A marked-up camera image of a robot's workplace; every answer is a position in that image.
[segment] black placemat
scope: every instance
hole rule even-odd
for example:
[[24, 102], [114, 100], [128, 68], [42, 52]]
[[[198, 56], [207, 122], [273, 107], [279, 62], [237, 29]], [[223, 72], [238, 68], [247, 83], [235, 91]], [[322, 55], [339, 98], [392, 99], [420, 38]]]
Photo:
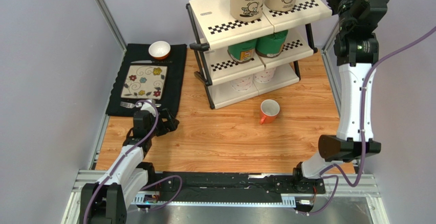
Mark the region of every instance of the black placemat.
[[129, 109], [120, 106], [121, 101], [129, 103], [135, 103], [138, 101], [138, 99], [121, 98], [121, 91], [131, 62], [137, 60], [153, 61], [151, 64], [139, 65], [164, 65], [168, 67], [163, 94], [161, 99], [157, 100], [156, 103], [162, 105], [158, 108], [159, 111], [168, 108], [173, 116], [177, 115], [177, 112], [179, 111], [180, 96], [182, 94], [183, 75], [185, 73], [186, 44], [171, 45], [169, 56], [162, 61], [158, 61], [151, 57], [148, 54], [148, 47], [150, 47], [149, 44], [127, 45], [127, 51], [124, 55], [124, 60], [120, 71], [118, 72], [117, 79], [115, 80], [111, 91], [111, 97], [109, 99], [109, 105], [106, 109], [106, 114], [109, 116], [133, 117], [133, 113], [139, 110], [139, 108]]

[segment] orange mug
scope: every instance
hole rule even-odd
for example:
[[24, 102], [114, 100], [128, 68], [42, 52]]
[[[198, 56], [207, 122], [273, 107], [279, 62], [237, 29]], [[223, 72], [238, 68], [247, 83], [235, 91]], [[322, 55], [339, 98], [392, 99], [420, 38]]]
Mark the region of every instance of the orange mug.
[[260, 124], [272, 123], [280, 112], [280, 105], [275, 100], [264, 100], [260, 104]]

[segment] cable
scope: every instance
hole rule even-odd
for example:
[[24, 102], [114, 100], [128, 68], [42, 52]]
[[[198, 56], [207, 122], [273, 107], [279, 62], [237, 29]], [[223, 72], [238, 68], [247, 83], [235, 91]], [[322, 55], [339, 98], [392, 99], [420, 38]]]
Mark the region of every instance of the cable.
[[172, 202], [176, 197], [177, 197], [177, 195], [179, 195], [179, 193], [180, 193], [180, 191], [182, 190], [182, 178], [180, 177], [180, 176], [178, 176], [178, 175], [171, 175], [171, 176], [168, 176], [168, 177], [165, 177], [165, 178], [163, 178], [163, 179], [161, 179], [161, 180], [159, 180], [159, 181], [157, 181], [157, 182], [155, 182], [155, 183], [153, 183], [153, 184], [150, 184], [150, 185], [148, 185], [148, 186], [145, 186], [145, 187], [143, 187], [143, 188], [141, 188], [141, 191], [144, 191], [144, 190], [147, 190], [148, 188], [150, 188], [150, 187], [152, 187], [152, 186], [155, 186], [155, 185], [157, 185], [157, 184], [160, 184], [160, 183], [162, 183], [162, 182], [164, 182], [164, 181], [167, 181], [167, 180], [169, 180], [169, 179], [172, 179], [172, 178], [178, 178], [179, 180], [180, 180], [180, 185], [179, 185], [179, 188], [177, 189], [177, 192], [174, 194], [174, 196], [172, 197], [172, 198], [170, 198], [166, 203], [164, 203], [163, 205], [161, 205], [161, 206], [159, 206], [159, 207], [155, 207], [155, 208], [153, 208], [153, 209], [148, 209], [148, 210], [160, 210], [160, 209], [162, 209], [162, 208], [164, 208], [165, 206], [167, 206], [170, 202]]
[[315, 204], [316, 194], [317, 194], [316, 187], [313, 187], [313, 198], [312, 198], [313, 204]]
[[133, 127], [130, 128], [126, 134], [126, 140], [130, 137], [130, 133], [133, 131]]
[[[376, 62], [371, 69], [369, 69], [368, 73], [365, 76], [365, 79], [363, 81], [363, 85], [362, 85], [362, 95], [360, 96], [360, 136], [362, 139], [362, 155], [360, 157], [360, 168], [359, 171], [357, 173], [356, 176], [356, 180], [354, 181], [354, 183], [351, 183], [350, 179], [348, 178], [348, 176], [345, 174], [345, 172], [343, 171], [343, 169], [337, 165], [337, 164], [332, 164], [328, 167], [326, 167], [325, 169], [323, 169], [319, 175], [322, 176], [324, 173], [326, 173], [327, 171], [329, 171], [330, 169], [332, 169], [333, 167], [336, 167], [339, 169], [339, 171], [341, 172], [341, 174], [343, 175], [344, 179], [346, 180], [346, 182], [351, 186], [351, 187], [356, 187], [359, 182], [360, 182], [360, 178], [362, 177], [362, 173], [363, 173], [363, 166], [365, 164], [365, 155], [366, 155], [366, 139], [365, 139], [365, 98], [366, 98], [366, 87], [368, 85], [369, 82], [369, 77], [373, 74], [373, 72], [375, 71], [375, 69], [385, 60], [391, 58], [394, 55], [397, 55], [401, 52], [403, 52], [404, 50], [407, 50], [413, 46], [415, 46], [416, 44], [422, 42], [424, 39], [426, 39], [427, 37], [429, 37], [430, 35], [432, 35], [434, 32], [436, 31], [436, 27], [433, 27], [433, 29], [431, 29], [429, 32], [427, 32], [425, 35], [423, 35], [422, 37], [418, 38], [417, 40], [409, 43], [408, 45], [397, 49], [395, 51], [393, 51], [392, 53], [384, 56], [383, 58], [381, 58], [378, 62]], [[315, 214], [319, 214], [321, 213], [331, 202], [331, 200], [333, 199], [333, 196], [335, 195], [336, 192], [336, 188], [338, 187], [339, 184], [339, 178], [336, 181], [336, 185], [335, 185], [335, 189], [332, 192], [332, 195], [330, 196], [329, 200], [327, 201], [327, 203], [318, 211], [309, 213], [309, 212], [302, 212], [303, 215], [309, 216], [309, 215], [315, 215]]]
[[156, 112], [155, 123], [151, 127], [150, 132], [148, 132], [148, 134], [144, 138], [142, 138], [140, 141], [138, 141], [134, 146], [132, 146], [129, 150], [127, 150], [127, 152], [125, 154], [123, 154], [120, 157], [120, 159], [115, 163], [113, 169], [110, 171], [109, 176], [107, 176], [104, 180], [102, 180], [101, 183], [98, 185], [97, 189], [95, 189], [94, 193], [91, 196], [91, 199], [90, 199], [88, 205], [86, 206], [85, 215], [83, 217], [83, 224], [87, 224], [87, 222], [88, 222], [88, 215], [90, 213], [92, 203], [94, 203], [95, 198], [97, 197], [97, 194], [100, 191], [100, 189], [103, 187], [103, 185], [112, 177], [112, 175], [114, 174], [115, 170], [121, 164], [121, 162], [126, 157], [126, 155], [128, 155], [131, 151], [133, 151], [135, 148], [137, 148], [139, 145], [141, 145], [145, 140], [147, 140], [148, 137], [150, 137], [151, 133], [156, 128], [156, 126], [158, 125], [159, 112], [158, 112], [158, 109], [156, 108], [156, 106], [154, 104], [152, 104], [151, 102], [146, 101], [146, 100], [139, 100], [138, 102], [136, 102], [136, 104], [138, 104], [139, 102], [148, 103], [148, 104], [150, 104], [155, 109], [155, 112]]

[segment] white shelf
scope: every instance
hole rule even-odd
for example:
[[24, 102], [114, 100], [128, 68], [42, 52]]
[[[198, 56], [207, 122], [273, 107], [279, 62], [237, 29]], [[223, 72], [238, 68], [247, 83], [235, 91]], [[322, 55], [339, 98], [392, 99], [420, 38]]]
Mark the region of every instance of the white shelf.
[[248, 23], [233, 18], [229, 0], [190, 0], [189, 3], [210, 49], [274, 33], [274, 27], [264, 15]]
[[226, 82], [217, 86], [209, 86], [210, 96], [212, 97], [215, 109], [219, 109], [234, 103], [241, 102], [259, 95], [256, 86], [244, 92], [235, 91], [232, 88], [231, 82]]
[[274, 77], [270, 82], [257, 83], [256, 81], [253, 81], [251, 88], [244, 92], [235, 91], [232, 88], [231, 82], [209, 86], [208, 89], [213, 104], [215, 105], [215, 109], [219, 109], [297, 82], [299, 82], [299, 78], [292, 67], [289, 64], [284, 64], [276, 69]]
[[295, 29], [290, 29], [286, 37], [282, 53], [274, 58], [259, 56], [266, 69], [277, 67], [296, 60], [307, 58], [313, 55], [313, 50], [309, 47], [304, 38]]
[[264, 16], [274, 26], [274, 32], [292, 29], [332, 16], [332, 11], [321, 0], [297, 0], [293, 9], [277, 12], [263, 7]]
[[236, 78], [245, 77], [265, 69], [257, 54], [247, 63], [237, 63], [227, 52], [227, 48], [220, 48], [204, 53], [209, 69], [212, 85], [219, 85]]
[[190, 0], [189, 3], [212, 50], [332, 16], [321, 0], [297, 0], [288, 12], [272, 11], [264, 5], [262, 17], [248, 23], [230, 15], [229, 0]]
[[273, 79], [268, 83], [258, 83], [254, 81], [259, 95], [274, 91], [276, 89], [298, 83], [300, 79], [295, 74], [294, 70], [289, 64], [279, 66], [274, 73]]

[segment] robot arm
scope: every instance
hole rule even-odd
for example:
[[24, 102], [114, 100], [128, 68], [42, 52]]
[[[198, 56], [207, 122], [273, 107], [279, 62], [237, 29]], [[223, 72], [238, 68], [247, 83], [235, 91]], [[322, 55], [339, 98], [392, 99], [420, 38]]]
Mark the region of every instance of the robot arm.
[[[361, 95], [364, 78], [378, 61], [379, 45], [373, 31], [386, 14], [389, 0], [327, 1], [333, 13], [339, 15], [339, 33], [334, 50], [342, 84], [342, 106], [336, 135], [322, 135], [318, 141], [318, 152], [299, 165], [301, 175], [312, 179], [321, 178], [320, 174], [333, 164], [359, 159], [362, 143], [366, 145], [366, 157], [378, 154], [381, 150], [381, 144], [373, 141], [370, 120], [375, 71], [367, 82], [364, 107], [361, 107]], [[364, 109], [365, 141], [360, 131], [361, 108]]]
[[176, 130], [178, 124], [168, 109], [157, 115], [150, 104], [142, 104], [141, 110], [133, 117], [133, 135], [128, 133], [114, 164], [97, 182], [83, 187], [80, 224], [84, 223], [85, 215], [88, 223], [121, 223], [126, 220], [127, 208], [136, 194], [156, 178], [153, 164], [142, 162], [151, 148], [151, 139]]

